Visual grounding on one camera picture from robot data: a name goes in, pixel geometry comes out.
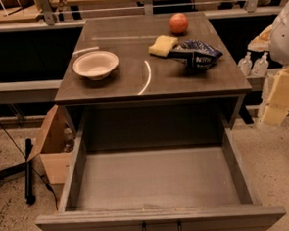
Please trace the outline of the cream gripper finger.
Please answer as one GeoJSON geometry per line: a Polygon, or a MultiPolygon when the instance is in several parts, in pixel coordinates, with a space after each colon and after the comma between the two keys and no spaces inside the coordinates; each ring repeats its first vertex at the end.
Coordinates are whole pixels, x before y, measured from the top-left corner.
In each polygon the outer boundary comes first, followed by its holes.
{"type": "Polygon", "coordinates": [[[289,115],[289,67],[265,79],[259,106],[259,129],[277,128],[289,115]]]}

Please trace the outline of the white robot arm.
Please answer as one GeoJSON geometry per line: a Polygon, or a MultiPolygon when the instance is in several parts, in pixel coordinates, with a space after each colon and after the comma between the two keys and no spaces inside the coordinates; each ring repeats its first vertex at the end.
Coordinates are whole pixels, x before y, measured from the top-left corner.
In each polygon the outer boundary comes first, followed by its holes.
{"type": "Polygon", "coordinates": [[[270,58],[283,65],[283,69],[265,80],[257,124],[262,131],[275,130],[289,114],[289,0],[270,31],[270,58]]]}

